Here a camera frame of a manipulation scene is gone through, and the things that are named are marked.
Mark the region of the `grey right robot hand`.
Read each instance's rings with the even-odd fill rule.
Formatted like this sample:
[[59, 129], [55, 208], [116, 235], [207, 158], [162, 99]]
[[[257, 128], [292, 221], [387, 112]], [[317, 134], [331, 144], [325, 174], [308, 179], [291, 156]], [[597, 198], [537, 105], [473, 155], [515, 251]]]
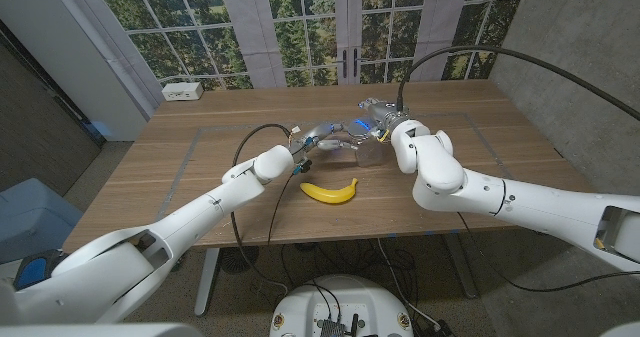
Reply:
[[351, 121], [347, 132], [354, 140], [374, 138], [384, 142], [391, 137], [393, 130], [409, 119], [408, 110], [397, 110], [395, 102], [368, 98], [358, 103], [365, 115]]

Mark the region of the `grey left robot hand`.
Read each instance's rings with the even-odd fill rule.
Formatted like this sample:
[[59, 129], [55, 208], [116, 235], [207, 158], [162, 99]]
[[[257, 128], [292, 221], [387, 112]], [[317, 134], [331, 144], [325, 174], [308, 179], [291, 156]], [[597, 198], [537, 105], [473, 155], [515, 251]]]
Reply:
[[358, 150], [354, 143], [339, 139], [330, 139], [330, 136], [341, 132], [344, 126], [341, 123], [321, 123], [304, 133], [301, 137], [294, 137], [288, 147], [295, 164], [301, 164], [307, 160], [306, 153], [314, 148], [323, 151], [338, 149]]

